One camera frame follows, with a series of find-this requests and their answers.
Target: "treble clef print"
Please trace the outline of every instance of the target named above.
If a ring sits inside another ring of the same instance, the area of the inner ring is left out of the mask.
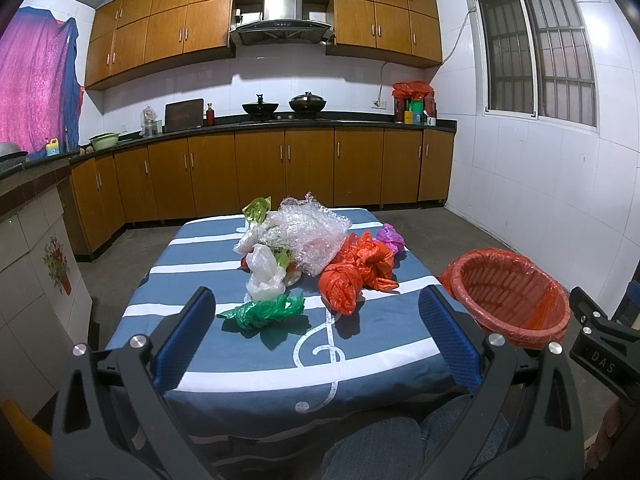
[[[344,352],[334,344],[333,325],[337,319],[340,319],[340,313],[333,316],[327,309],[326,321],[321,325],[313,327],[311,330],[309,330],[305,335],[303,335],[298,340],[298,342],[296,343],[296,347],[293,349],[293,362],[295,362],[298,368],[305,367],[305,365],[303,365],[302,362],[300,362],[300,349],[302,348],[302,345],[313,334],[315,334],[316,332],[320,332],[323,328],[326,330],[326,338],[327,338],[328,344],[315,347],[312,351],[313,355],[318,355],[318,352],[322,350],[328,350],[332,364],[336,364],[338,362],[338,359],[336,358],[336,356],[340,358],[340,362],[343,362],[346,359]],[[310,407],[308,402],[302,400],[296,403],[296,411],[298,413],[311,413],[311,412],[316,412],[321,408],[324,408],[329,402],[334,400],[335,393],[337,390],[338,390],[338,381],[333,381],[331,383],[331,389],[329,390],[329,394],[326,396],[325,400],[323,400],[320,404],[318,404],[314,408]]]

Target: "concrete floor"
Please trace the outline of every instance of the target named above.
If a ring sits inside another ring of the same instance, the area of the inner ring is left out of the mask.
[[[380,210],[374,214],[395,226],[411,252],[434,274],[472,249],[507,249],[498,240],[443,207]],[[94,300],[92,319],[100,323],[100,348],[104,348],[133,291],[174,237],[178,227],[126,231],[92,263],[79,263],[84,282]],[[571,348],[578,333],[573,318],[563,346]],[[602,415],[615,399],[606,387],[571,362],[582,410],[584,435],[598,431]]]

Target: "trash can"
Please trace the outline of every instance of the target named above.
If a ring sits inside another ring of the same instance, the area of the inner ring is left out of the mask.
[[[512,344],[541,349],[561,341],[569,323],[564,288],[528,258],[510,251],[469,251],[438,277],[480,326]]]

